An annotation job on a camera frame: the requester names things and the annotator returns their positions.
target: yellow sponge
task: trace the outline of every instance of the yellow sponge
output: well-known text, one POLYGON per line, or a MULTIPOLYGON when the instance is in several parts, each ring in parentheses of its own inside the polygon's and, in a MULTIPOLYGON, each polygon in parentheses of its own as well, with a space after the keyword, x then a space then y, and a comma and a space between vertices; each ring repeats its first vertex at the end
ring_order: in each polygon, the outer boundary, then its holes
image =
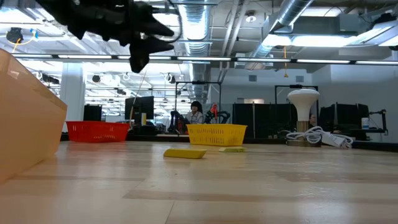
POLYGON ((206 151, 206 149, 168 149, 164 152, 163 156, 186 159, 200 159, 206 154, 206 151))
POLYGON ((219 149, 220 152, 246 152, 245 147, 222 147, 219 149))

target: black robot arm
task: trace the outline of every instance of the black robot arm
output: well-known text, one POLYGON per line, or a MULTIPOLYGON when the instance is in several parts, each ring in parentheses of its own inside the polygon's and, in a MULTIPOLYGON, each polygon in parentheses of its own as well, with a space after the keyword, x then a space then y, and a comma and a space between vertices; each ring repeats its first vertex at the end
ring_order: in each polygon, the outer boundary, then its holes
MULTIPOLYGON (((222 120, 220 121, 220 124, 226 124, 228 119, 231 117, 231 114, 228 113, 227 111, 220 111, 220 112, 217 112, 217 117, 222 118, 222 120)), ((214 118, 216 118, 216 115, 211 111, 207 111, 205 120, 203 123, 211 124, 211 120, 213 120, 214 118)))
POLYGON ((170 127, 168 128, 168 131, 170 133, 175 133, 178 132, 178 121, 182 122, 182 133, 184 133, 187 129, 187 124, 190 124, 190 122, 184 118, 178 111, 171 111, 171 121, 170 121, 170 127))
POLYGON ((152 14, 160 12, 144 2, 133 0, 36 0, 47 12, 77 38, 85 32, 102 36, 103 40, 118 40, 130 44, 130 66, 140 72, 149 62, 149 54, 172 50, 171 42, 154 35, 171 37, 174 32, 157 21, 152 14))

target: desk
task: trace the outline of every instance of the desk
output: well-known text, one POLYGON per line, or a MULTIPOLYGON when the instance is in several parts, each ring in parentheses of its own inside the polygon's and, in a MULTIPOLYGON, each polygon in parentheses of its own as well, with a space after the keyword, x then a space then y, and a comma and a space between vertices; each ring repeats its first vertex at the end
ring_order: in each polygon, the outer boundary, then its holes
POLYGON ((398 154, 172 142, 61 142, 0 185, 0 223, 398 223, 398 154), (203 159, 163 158, 170 147, 203 159))

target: cardboard box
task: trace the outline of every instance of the cardboard box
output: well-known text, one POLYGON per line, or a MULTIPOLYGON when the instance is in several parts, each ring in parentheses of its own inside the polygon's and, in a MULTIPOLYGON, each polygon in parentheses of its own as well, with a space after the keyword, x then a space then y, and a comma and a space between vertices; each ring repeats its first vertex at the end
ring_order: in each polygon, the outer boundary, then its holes
POLYGON ((0 49, 0 183, 52 156, 67 106, 0 49))

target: yellow basket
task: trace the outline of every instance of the yellow basket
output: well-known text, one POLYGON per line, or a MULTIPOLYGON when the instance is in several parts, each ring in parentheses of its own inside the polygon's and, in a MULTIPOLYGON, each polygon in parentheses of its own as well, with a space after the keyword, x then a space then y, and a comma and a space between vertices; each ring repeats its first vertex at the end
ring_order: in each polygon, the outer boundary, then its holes
POLYGON ((191 144, 209 146, 240 146, 246 125, 238 124, 188 124, 191 144))

